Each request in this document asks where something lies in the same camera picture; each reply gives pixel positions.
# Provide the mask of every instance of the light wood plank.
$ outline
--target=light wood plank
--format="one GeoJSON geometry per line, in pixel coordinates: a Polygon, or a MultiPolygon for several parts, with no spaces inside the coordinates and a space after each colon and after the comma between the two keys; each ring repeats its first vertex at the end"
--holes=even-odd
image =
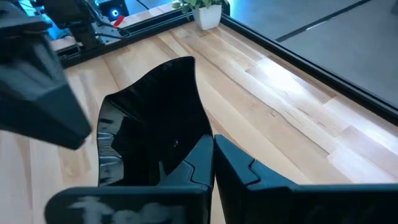
{"type": "MultiPolygon", "coordinates": [[[[169,37],[166,39],[164,38],[165,40],[172,42],[171,41],[172,36],[170,34],[161,34],[161,37],[165,37],[165,36],[169,37]]],[[[171,49],[171,48],[176,49],[176,51],[181,52],[181,54],[183,54],[183,55],[185,55],[187,52],[189,52],[189,54],[195,56],[196,64],[197,64],[197,78],[204,79],[214,89],[217,89],[218,93],[221,94],[222,97],[224,98],[224,100],[227,100],[228,103],[230,103],[232,105],[242,105],[242,107],[238,106],[239,109],[246,108],[246,107],[250,108],[250,110],[251,109],[254,110],[255,108],[253,108],[253,107],[258,107],[258,108],[262,109],[262,111],[260,112],[262,114],[257,114],[258,116],[252,116],[252,117],[258,117],[258,118],[261,116],[264,117],[264,116],[267,116],[267,114],[273,112],[272,109],[270,109],[266,105],[262,104],[262,102],[260,102],[257,98],[252,96],[250,93],[248,93],[247,91],[242,89],[239,85],[234,83],[228,77],[223,75],[221,71],[219,71],[214,65],[211,64],[211,62],[207,61],[204,57],[202,57],[200,54],[195,52],[192,48],[190,48],[183,42],[177,43],[177,41],[175,41],[173,43],[173,45],[166,51],[167,52],[173,51],[173,49],[171,49]]],[[[200,93],[201,93],[200,96],[201,96],[202,101],[205,101],[204,94],[202,94],[201,91],[200,91],[200,93]]],[[[246,121],[242,118],[237,118],[232,115],[229,116],[229,114],[233,113],[234,108],[231,108],[230,110],[223,110],[223,112],[219,112],[219,114],[220,114],[219,116],[224,114],[224,116],[222,118],[217,118],[217,117],[215,117],[216,115],[212,114],[213,106],[205,105],[205,108],[209,111],[210,116],[214,117],[213,119],[217,120],[218,124],[220,124],[220,125],[224,124],[224,125],[228,126],[228,127],[224,127],[224,129],[226,129],[226,130],[233,130],[233,127],[234,127],[234,124],[231,124],[228,120],[239,121],[238,122],[239,124],[246,123],[246,121]]],[[[244,128],[242,125],[240,125],[239,129],[243,130],[244,128]]],[[[252,129],[250,124],[247,125],[247,129],[248,130],[252,129]]],[[[273,146],[271,147],[270,144],[263,145],[263,147],[262,147],[263,149],[261,149],[260,152],[262,152],[262,150],[264,150],[264,153],[257,153],[257,149],[255,147],[252,147],[252,142],[242,143],[241,141],[238,141],[238,139],[242,139],[243,137],[244,138],[242,139],[242,141],[245,141],[247,139],[250,139],[249,137],[242,136],[242,134],[240,134],[240,130],[237,130],[237,132],[235,132],[235,133],[236,134],[234,135],[233,131],[231,131],[230,133],[228,133],[228,135],[231,135],[231,137],[233,139],[235,138],[236,143],[238,145],[240,145],[241,147],[243,147],[243,149],[245,151],[247,151],[250,155],[256,157],[257,159],[259,159],[261,162],[263,162],[267,166],[271,166],[277,172],[283,173],[284,175],[289,176],[292,179],[295,179],[297,182],[301,182],[301,183],[309,183],[310,182],[307,178],[303,178],[302,180],[300,180],[300,178],[299,178],[300,174],[292,174],[292,173],[284,172],[283,169],[281,169],[279,166],[274,166],[273,164],[275,164],[275,163],[276,164],[285,164],[287,162],[287,160],[285,160],[285,162],[278,162],[277,158],[270,156],[270,155],[276,154],[276,151],[272,150],[274,147],[273,146]]],[[[279,141],[279,143],[281,143],[281,144],[283,144],[283,142],[287,142],[287,141],[285,141],[285,140],[279,141]]],[[[307,142],[293,141],[291,144],[289,144],[289,147],[290,148],[292,146],[308,147],[308,144],[306,144],[306,143],[312,144],[311,141],[307,141],[307,142]]]]}
{"type": "Polygon", "coordinates": [[[260,60],[264,57],[271,55],[271,53],[260,45],[248,41],[245,37],[237,33],[236,31],[220,24],[219,29],[212,29],[210,32],[217,35],[220,39],[236,47],[253,60],[260,60]]]}
{"type": "Polygon", "coordinates": [[[307,86],[301,85],[293,74],[271,59],[262,59],[255,67],[246,71],[332,136],[339,135],[349,126],[334,113],[325,110],[317,97],[307,91],[307,86]]]}
{"type": "Polygon", "coordinates": [[[120,89],[130,86],[156,66],[171,59],[150,39],[131,44],[120,52],[103,56],[120,89]]]}
{"type": "Polygon", "coordinates": [[[228,55],[228,57],[231,57],[243,69],[249,69],[257,65],[255,60],[245,55],[243,52],[236,49],[228,42],[217,38],[215,35],[206,35],[201,39],[204,40],[208,45],[217,46],[217,54],[220,57],[228,55]]]}
{"type": "Polygon", "coordinates": [[[345,96],[337,96],[324,105],[341,119],[371,139],[398,154],[398,128],[345,96]]]}
{"type": "Polygon", "coordinates": [[[267,138],[258,130],[252,127],[216,90],[209,84],[201,81],[198,85],[203,105],[210,111],[211,115],[229,130],[243,149],[249,152],[256,159],[267,164],[271,169],[275,169],[282,175],[285,175],[296,182],[309,184],[309,179],[297,169],[267,138]],[[231,121],[239,123],[237,127],[231,121]]]}
{"type": "Polygon", "coordinates": [[[279,95],[246,73],[231,57],[227,55],[218,56],[215,48],[209,46],[198,37],[184,37],[183,40],[208,60],[217,64],[232,80],[280,113],[290,124],[315,141],[324,150],[331,153],[342,147],[319,125],[313,123],[308,117],[303,116],[303,113],[296,107],[286,103],[279,95]]]}
{"type": "Polygon", "coordinates": [[[314,91],[316,93],[314,94],[315,96],[319,96],[319,91],[322,92],[324,96],[323,98],[319,98],[322,103],[326,103],[335,96],[341,95],[336,90],[330,88],[313,76],[301,71],[297,67],[293,66],[291,63],[283,60],[282,58],[273,54],[268,56],[268,58],[276,62],[278,65],[284,67],[287,71],[293,73],[296,76],[296,80],[300,82],[302,86],[304,86],[308,91],[314,91]]]}
{"type": "Polygon", "coordinates": [[[396,183],[397,179],[385,173],[375,164],[358,156],[350,150],[339,149],[328,156],[340,172],[344,173],[354,183],[396,183]]]}
{"type": "Polygon", "coordinates": [[[26,142],[26,139],[9,132],[1,132],[0,138],[0,220],[32,223],[36,214],[32,212],[34,177],[30,165],[30,147],[26,147],[29,140],[26,142]]]}
{"type": "Polygon", "coordinates": [[[225,224],[224,212],[221,208],[220,193],[218,192],[217,181],[214,183],[213,200],[211,202],[211,223],[225,224]]]}
{"type": "Polygon", "coordinates": [[[37,140],[30,140],[30,166],[32,169],[32,214],[33,224],[44,222],[44,207],[48,200],[63,190],[64,172],[58,154],[58,147],[37,140]]]}
{"type": "Polygon", "coordinates": [[[352,151],[363,156],[365,159],[378,164],[384,171],[398,177],[398,155],[354,127],[349,127],[338,136],[352,151]]]}

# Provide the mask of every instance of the wooden surface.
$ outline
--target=wooden surface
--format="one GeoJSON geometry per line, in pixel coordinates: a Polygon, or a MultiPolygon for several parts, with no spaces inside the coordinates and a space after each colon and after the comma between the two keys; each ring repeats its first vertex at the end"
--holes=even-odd
{"type": "MultiPolygon", "coordinates": [[[[398,179],[397,127],[220,25],[169,30],[66,70],[93,129],[103,98],[172,58],[192,55],[213,130],[299,184],[398,179]]],[[[95,185],[95,133],[79,151],[2,132],[1,223],[43,223],[46,201],[95,185]]],[[[223,223],[217,189],[213,223],[223,223]]]]}

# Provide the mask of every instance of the glossy black surface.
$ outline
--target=glossy black surface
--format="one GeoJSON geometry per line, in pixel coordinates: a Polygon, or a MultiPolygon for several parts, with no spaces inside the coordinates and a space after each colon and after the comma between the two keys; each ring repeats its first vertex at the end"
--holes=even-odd
{"type": "Polygon", "coordinates": [[[78,149],[91,128],[42,35],[45,22],[9,2],[0,9],[0,129],[78,149]]]}
{"type": "Polygon", "coordinates": [[[215,145],[227,224],[396,223],[397,184],[297,185],[222,135],[215,145]]]}
{"type": "Polygon", "coordinates": [[[108,95],[98,120],[99,184],[156,185],[204,135],[212,135],[195,80],[195,59],[159,65],[108,95]]]}
{"type": "Polygon", "coordinates": [[[54,195],[48,224],[207,224],[208,192],[198,185],[75,187],[54,195]]]}

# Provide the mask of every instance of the cable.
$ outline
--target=cable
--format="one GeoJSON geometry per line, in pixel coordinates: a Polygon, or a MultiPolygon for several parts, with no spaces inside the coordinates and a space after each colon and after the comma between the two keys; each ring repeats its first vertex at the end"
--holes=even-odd
{"type": "Polygon", "coordinates": [[[103,33],[95,33],[96,36],[101,36],[101,37],[110,37],[110,38],[115,38],[115,39],[128,39],[129,37],[118,37],[115,35],[110,35],[110,34],[103,34],[103,33]]]}

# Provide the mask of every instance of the metal frame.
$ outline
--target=metal frame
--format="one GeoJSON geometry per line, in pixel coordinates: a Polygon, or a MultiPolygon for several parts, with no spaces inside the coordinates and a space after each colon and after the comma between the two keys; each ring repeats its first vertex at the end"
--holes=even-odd
{"type": "MultiPolygon", "coordinates": [[[[60,57],[63,67],[68,68],[150,36],[186,24],[192,21],[192,13],[189,15],[189,18],[190,20],[188,20],[186,16],[182,14],[181,10],[174,10],[146,21],[138,22],[131,26],[125,27],[125,29],[132,33],[132,36],[129,39],[120,40],[114,44],[105,45],[89,52],[79,52],[79,48],[77,46],[73,46],[59,50],[57,53],[60,57]]],[[[229,17],[228,5],[223,5],[221,23],[230,29],[235,30],[242,36],[255,42],[261,47],[264,47],[288,63],[291,63],[293,66],[303,70],[305,73],[320,80],[324,84],[347,96],[351,100],[359,103],[368,110],[376,113],[392,124],[398,125],[398,108],[392,106],[382,98],[370,94],[370,92],[358,87],[354,83],[341,78],[337,74],[325,70],[324,68],[321,68],[307,59],[282,47],[277,41],[268,39],[267,37],[264,37],[258,32],[252,30],[248,26],[245,26],[244,24],[232,19],[229,17]]]]}

